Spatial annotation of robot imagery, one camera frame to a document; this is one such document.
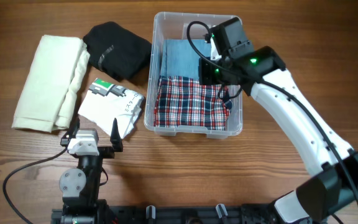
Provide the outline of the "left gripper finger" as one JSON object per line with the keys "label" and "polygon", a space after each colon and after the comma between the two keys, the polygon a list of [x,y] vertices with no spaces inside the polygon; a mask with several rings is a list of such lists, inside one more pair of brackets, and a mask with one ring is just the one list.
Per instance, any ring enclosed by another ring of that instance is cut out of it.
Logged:
{"label": "left gripper finger", "polygon": [[122,146],[122,139],[119,134],[119,128],[117,125],[117,119],[115,118],[112,123],[112,130],[110,135],[110,142],[112,146]]}
{"label": "left gripper finger", "polygon": [[74,138],[80,128],[80,119],[77,117],[70,125],[68,129],[68,138]]}

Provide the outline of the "blue denim jeans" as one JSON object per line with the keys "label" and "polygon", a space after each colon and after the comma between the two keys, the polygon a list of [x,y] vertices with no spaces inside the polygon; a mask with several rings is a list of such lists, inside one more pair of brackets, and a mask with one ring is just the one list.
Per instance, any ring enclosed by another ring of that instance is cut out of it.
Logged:
{"label": "blue denim jeans", "polygon": [[166,39],[163,43],[160,75],[199,79],[200,56],[185,39]]}

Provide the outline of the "red navy plaid shirt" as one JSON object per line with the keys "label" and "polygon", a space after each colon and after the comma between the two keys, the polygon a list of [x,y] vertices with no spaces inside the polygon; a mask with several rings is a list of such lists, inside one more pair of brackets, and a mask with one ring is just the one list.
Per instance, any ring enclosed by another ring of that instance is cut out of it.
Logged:
{"label": "red navy plaid shirt", "polygon": [[163,128],[201,126],[224,131],[231,114],[228,89],[201,85],[188,77],[160,77],[154,106],[154,125]]}

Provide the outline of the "black garment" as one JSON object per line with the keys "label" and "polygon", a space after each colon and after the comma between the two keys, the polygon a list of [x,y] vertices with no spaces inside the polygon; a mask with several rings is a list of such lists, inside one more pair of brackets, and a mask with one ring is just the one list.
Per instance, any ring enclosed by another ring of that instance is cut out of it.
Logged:
{"label": "black garment", "polygon": [[116,80],[130,80],[149,62],[152,44],[109,21],[94,26],[84,37],[89,63]]}

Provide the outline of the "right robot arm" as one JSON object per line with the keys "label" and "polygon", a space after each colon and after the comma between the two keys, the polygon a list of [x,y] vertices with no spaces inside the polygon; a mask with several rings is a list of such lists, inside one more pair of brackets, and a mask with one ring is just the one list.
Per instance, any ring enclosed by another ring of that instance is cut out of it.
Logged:
{"label": "right robot arm", "polygon": [[232,18],[206,29],[217,58],[202,57],[204,85],[237,85],[258,102],[297,149],[310,179],[274,200],[270,223],[321,223],[355,202],[358,151],[336,134],[295,84],[285,62],[269,46],[254,50],[242,22]]}

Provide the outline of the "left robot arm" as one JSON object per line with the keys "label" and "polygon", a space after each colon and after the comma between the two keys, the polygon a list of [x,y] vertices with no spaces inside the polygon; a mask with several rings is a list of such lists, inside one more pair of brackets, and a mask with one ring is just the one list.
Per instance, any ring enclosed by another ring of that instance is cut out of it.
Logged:
{"label": "left robot arm", "polygon": [[66,170],[60,177],[63,208],[61,217],[53,216],[52,223],[97,224],[117,223],[118,219],[107,201],[99,199],[102,186],[101,174],[104,159],[113,159],[116,152],[123,151],[117,120],[112,123],[110,146],[98,146],[98,132],[95,129],[80,129],[76,121],[61,138],[60,145],[78,159],[76,168]]}

